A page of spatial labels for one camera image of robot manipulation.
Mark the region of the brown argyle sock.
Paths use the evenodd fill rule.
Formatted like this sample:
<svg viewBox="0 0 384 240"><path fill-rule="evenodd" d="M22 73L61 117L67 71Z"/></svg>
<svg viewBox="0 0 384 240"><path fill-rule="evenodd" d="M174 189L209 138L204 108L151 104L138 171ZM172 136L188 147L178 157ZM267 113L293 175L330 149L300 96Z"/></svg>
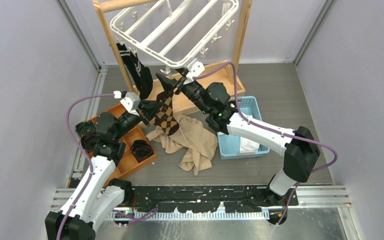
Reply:
<svg viewBox="0 0 384 240"><path fill-rule="evenodd" d="M173 92L163 91L156 96L156 101L162 103L162 106L155 115L153 125L160 127L167 136L173 135L180 128L178 121L174 117L173 95Z"/></svg>

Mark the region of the black white-striped sock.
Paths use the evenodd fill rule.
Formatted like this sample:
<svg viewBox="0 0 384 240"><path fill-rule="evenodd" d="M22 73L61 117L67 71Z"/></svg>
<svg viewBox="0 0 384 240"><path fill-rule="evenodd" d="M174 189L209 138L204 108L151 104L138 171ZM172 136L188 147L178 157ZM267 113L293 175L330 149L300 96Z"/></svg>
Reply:
<svg viewBox="0 0 384 240"><path fill-rule="evenodd" d="M148 67L142 64L136 53L131 52L130 59L132 62L130 74L132 75L136 88L139 91L140 99L145 100L149 97L153 90L153 78L151 71Z"/></svg>
<svg viewBox="0 0 384 240"><path fill-rule="evenodd" d="M137 67L138 58L126 47L125 44L116 43L119 55L123 61L123 64L127 67L136 88L140 91L142 87L141 76L139 68Z"/></svg>

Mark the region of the white plastic clip hanger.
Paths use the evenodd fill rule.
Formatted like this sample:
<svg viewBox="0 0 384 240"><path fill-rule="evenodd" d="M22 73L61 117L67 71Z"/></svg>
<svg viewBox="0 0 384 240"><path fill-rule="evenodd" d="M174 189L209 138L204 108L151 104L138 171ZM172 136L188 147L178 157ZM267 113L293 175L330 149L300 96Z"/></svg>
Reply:
<svg viewBox="0 0 384 240"><path fill-rule="evenodd" d="M237 0L157 0L122 9L109 27L129 50L177 69L205 58L238 9Z"/></svg>

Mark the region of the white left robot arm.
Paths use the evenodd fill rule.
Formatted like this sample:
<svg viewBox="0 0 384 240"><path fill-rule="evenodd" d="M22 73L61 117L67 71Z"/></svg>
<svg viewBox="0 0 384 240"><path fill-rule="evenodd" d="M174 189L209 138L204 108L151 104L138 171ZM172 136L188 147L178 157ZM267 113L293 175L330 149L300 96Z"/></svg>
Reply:
<svg viewBox="0 0 384 240"><path fill-rule="evenodd" d="M94 136L98 140L89 169L60 210L50 211L46 216L44 223L49 240L94 240L114 208L128 207L133 202L130 181L114 178L107 186L105 182L125 152L126 145L120 139L139 123L149 123L163 104L125 97L121 105L125 111L119 117L108 111L96 117Z"/></svg>

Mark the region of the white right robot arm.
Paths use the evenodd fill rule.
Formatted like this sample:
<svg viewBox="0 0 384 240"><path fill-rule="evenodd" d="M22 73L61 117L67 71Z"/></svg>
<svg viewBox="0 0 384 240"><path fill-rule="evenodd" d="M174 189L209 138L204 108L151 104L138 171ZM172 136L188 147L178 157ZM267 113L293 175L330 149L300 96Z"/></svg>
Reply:
<svg viewBox="0 0 384 240"><path fill-rule="evenodd" d="M282 169L272 177L264 194L268 203L279 205L296 183L308 181L321 154L308 128L293 130L247 118L230 105L231 97L221 82L204 88L197 81L185 83L184 76L176 80L158 73L156 77L166 93L183 93L206 114L205 121L215 132L254 141L283 157Z"/></svg>

